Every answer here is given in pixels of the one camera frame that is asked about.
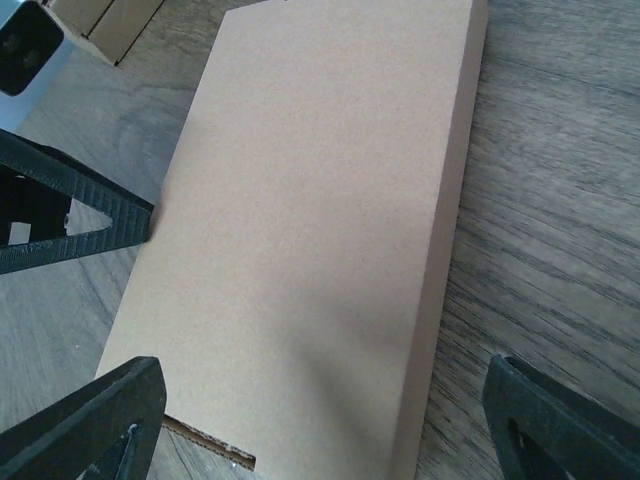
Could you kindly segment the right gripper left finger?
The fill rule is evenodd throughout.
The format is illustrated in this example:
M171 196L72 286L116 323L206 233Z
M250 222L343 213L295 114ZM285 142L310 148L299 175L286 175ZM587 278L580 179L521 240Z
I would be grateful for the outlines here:
M135 357L1 434L3 479L145 479L167 400L156 357Z

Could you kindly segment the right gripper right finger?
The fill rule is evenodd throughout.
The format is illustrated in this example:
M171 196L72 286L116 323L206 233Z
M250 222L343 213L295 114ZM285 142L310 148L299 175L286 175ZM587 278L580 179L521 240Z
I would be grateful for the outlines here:
M506 479L639 477L639 427L521 359L491 358L482 403Z

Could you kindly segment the folded cardboard box middle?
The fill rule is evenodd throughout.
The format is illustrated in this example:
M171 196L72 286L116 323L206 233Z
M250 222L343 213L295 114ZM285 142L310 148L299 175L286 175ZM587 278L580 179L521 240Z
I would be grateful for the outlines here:
M117 66L162 0L57 0L42 5L78 47Z

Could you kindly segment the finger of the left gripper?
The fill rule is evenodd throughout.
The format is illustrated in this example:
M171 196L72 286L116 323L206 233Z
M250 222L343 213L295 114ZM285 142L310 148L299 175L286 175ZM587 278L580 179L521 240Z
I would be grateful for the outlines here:
M77 201L110 224L70 234L65 218ZM31 243L139 245L149 238L154 206L54 147L1 132L1 243L10 226L31 226Z
M1 273L9 274L67 260L136 246L145 242L145 227L115 227L64 238L1 247Z

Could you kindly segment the brown cardboard box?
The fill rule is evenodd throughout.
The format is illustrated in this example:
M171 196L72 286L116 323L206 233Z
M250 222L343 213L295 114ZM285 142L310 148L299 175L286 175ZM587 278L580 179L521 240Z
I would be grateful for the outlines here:
M269 479L416 473L484 1L226 12L98 367Z

